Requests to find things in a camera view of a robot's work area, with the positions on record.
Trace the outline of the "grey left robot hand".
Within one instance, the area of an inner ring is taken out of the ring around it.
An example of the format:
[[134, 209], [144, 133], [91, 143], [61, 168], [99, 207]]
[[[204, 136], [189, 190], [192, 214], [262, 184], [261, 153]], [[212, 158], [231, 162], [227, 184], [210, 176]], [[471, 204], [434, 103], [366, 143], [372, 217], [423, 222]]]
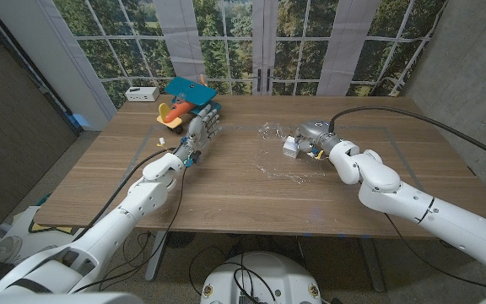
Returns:
[[190, 121], [186, 137], [174, 155], [182, 162], [189, 160], [193, 153], [203, 152], [220, 129], [218, 110], [211, 105], [205, 106]]

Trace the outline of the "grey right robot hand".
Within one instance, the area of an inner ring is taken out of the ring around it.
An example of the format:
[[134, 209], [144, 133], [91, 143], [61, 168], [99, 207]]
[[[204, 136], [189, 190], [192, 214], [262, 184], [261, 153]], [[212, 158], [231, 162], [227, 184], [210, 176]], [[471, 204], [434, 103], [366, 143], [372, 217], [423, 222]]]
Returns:
[[329, 131], [329, 123], [323, 121], [307, 121], [299, 125], [295, 131], [294, 141], [300, 151], [317, 155], [323, 151], [329, 155], [332, 148], [340, 143], [340, 138]]

